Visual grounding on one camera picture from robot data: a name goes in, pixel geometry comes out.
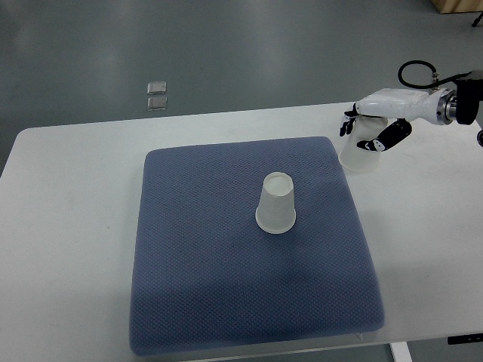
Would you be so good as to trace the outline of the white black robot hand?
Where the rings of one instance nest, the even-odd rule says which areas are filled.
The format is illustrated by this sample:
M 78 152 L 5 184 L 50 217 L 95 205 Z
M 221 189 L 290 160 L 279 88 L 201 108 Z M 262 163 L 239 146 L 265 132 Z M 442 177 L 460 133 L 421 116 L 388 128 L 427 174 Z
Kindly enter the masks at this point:
M 412 132 L 411 122 L 421 118 L 434 125 L 447 125 L 456 120 L 456 92 L 440 89 L 423 90 L 384 88 L 355 102 L 343 114 L 340 135 L 350 135 L 363 117 L 392 119 L 377 136 L 359 140 L 356 146 L 369 152 L 391 149 Z

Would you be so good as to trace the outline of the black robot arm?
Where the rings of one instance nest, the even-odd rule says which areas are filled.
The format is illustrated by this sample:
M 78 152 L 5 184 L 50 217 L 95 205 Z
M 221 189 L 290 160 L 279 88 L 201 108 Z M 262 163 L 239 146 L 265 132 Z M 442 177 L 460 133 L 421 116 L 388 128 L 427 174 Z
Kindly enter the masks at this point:
M 430 69 L 431 82 L 429 84 L 413 84 L 404 79 L 404 70 L 412 65 L 421 65 Z M 428 91 L 430 94 L 437 93 L 441 86 L 454 83 L 456 90 L 445 88 L 438 98 L 435 108 L 435 116 L 438 123 L 450 124 L 455 121 L 458 124 L 471 125 L 478 115 L 482 102 L 482 71 L 458 73 L 447 78 L 440 79 L 434 65 L 425 60 L 410 60 L 403 63 L 398 69 L 398 80 L 405 87 L 417 91 Z

